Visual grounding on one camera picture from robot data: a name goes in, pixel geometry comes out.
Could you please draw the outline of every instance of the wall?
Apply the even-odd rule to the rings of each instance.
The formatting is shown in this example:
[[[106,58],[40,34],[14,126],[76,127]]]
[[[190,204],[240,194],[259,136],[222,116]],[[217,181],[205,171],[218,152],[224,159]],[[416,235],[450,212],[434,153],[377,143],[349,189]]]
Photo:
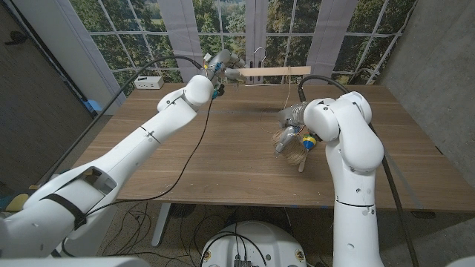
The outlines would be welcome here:
[[[15,1],[15,4],[86,97],[105,106],[112,97],[111,92],[65,21],[55,0],[21,0]],[[117,108],[118,105],[113,104],[107,114],[113,114]]]
[[[92,118],[0,4],[0,193],[36,184]]]
[[[389,88],[472,186],[474,25],[475,1],[419,1],[377,81]]]

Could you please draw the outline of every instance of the table leg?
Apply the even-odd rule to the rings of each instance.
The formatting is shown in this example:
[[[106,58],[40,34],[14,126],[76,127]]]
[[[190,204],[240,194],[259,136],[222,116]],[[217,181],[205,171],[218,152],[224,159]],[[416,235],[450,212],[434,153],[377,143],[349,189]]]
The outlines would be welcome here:
[[[162,203],[160,212],[155,225],[154,236],[151,238],[151,245],[156,247],[162,242],[162,236],[165,231],[166,222],[168,220],[168,212],[170,211],[171,203]]]

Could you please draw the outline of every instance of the white box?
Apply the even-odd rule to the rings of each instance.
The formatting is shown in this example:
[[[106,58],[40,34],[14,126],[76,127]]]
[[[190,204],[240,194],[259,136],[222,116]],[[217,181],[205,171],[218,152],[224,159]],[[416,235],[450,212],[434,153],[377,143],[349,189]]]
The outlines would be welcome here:
[[[135,81],[137,89],[160,89],[163,85],[161,76],[138,76]]]

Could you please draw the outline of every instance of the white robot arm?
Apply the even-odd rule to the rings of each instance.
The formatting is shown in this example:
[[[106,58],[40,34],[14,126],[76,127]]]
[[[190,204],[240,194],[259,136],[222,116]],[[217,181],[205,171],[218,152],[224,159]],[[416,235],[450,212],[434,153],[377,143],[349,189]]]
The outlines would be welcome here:
[[[384,149],[371,131],[370,105],[356,92],[337,100],[316,99],[280,112],[283,127],[306,125],[327,143],[335,187],[333,266],[383,266],[375,207],[376,168]],[[283,148],[276,149],[278,154]]]
[[[81,237],[98,223],[106,208],[85,215],[112,203],[141,164],[196,117],[198,108],[211,99],[218,76],[232,75],[231,67],[245,67],[228,50],[211,62],[212,69],[165,96],[157,115],[104,156],[59,175],[35,192],[22,211],[0,220],[0,257],[46,257],[64,238]]]

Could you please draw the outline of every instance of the trees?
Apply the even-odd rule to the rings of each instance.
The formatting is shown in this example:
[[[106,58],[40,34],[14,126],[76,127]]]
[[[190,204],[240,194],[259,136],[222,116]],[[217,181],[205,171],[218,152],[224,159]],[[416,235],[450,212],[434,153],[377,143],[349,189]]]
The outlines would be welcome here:
[[[102,0],[102,3],[116,30],[138,31],[141,27],[147,31],[166,32],[166,27],[161,19],[160,8],[156,2],[131,0],[138,21],[135,19],[127,1]],[[97,0],[71,0],[71,4],[89,32],[113,30]],[[173,55],[167,36],[121,34],[119,38],[116,35],[93,35],[92,38],[111,70],[133,67],[119,42],[119,38],[122,40],[132,62],[137,67],[141,67],[151,60],[145,39],[150,46],[151,54],[154,58]],[[174,59],[159,62],[157,66],[163,68],[178,67]],[[133,73],[133,71],[116,72],[114,76],[119,85],[122,85]],[[165,82],[183,82],[180,72],[177,70],[161,70],[161,73]],[[148,76],[159,75],[155,70],[147,70],[145,74]],[[130,92],[131,88],[126,91],[126,95]]]
[[[239,35],[233,36],[232,33],[245,33],[246,31],[246,1],[219,0],[219,4],[217,0],[192,1],[203,55],[206,53],[214,55],[224,46],[244,58],[246,38]],[[138,31],[142,28],[151,32],[166,32],[160,14],[160,7],[156,1],[131,0],[138,19],[135,19],[128,2],[125,0],[102,0],[102,3],[117,30]],[[383,3],[383,0],[359,0],[347,32],[372,33]],[[414,0],[389,0],[376,32],[383,34],[397,32],[404,24],[407,12],[413,3]],[[110,32],[113,30],[97,0],[71,0],[71,4],[88,31]],[[269,0],[266,25],[268,33],[314,32],[321,1],[297,0],[294,23],[292,29],[290,29],[293,4],[294,0]],[[222,37],[221,31],[227,34]],[[143,35],[139,33],[120,34],[118,37],[117,35],[92,36],[112,70],[133,67],[120,41],[125,45],[132,62],[137,67],[151,60],[151,54],[154,58],[173,54],[167,35]],[[392,38],[392,36],[373,38],[368,53],[361,62],[360,69],[376,68]],[[148,50],[145,41],[148,42],[151,51]],[[345,36],[334,71],[356,71],[369,41],[370,37],[367,36]],[[305,65],[311,43],[311,36],[292,36],[290,39],[288,36],[268,36],[266,38],[267,58],[265,65],[267,67],[284,66],[287,44],[289,44],[289,53],[286,65]],[[382,62],[381,69],[385,66],[386,61]],[[165,62],[158,63],[157,66],[161,68],[177,67],[177,62],[174,59],[168,59]],[[161,73],[166,82],[182,81],[179,72],[176,70],[161,70]],[[154,71],[149,72],[149,74],[158,75]],[[353,78],[342,75],[338,78],[342,81],[352,78],[352,83],[363,83],[367,81],[369,76],[368,72],[363,71]],[[264,81],[280,83],[281,77],[266,77]]]
[[[414,0],[389,0],[376,32],[386,34],[396,33],[404,24],[407,12],[409,12],[413,4]],[[351,18],[347,32],[372,33],[382,5],[383,1],[381,0],[360,0]],[[345,36],[334,70],[358,71],[356,67],[363,56],[363,51],[369,39],[369,37],[362,36]],[[392,36],[373,38],[369,50],[361,63],[360,69],[375,69],[392,39]],[[389,56],[384,60],[379,71],[384,68],[387,59],[389,59]],[[335,77],[341,79],[341,82],[365,84],[370,78],[370,73],[363,70],[354,76],[339,75]]]

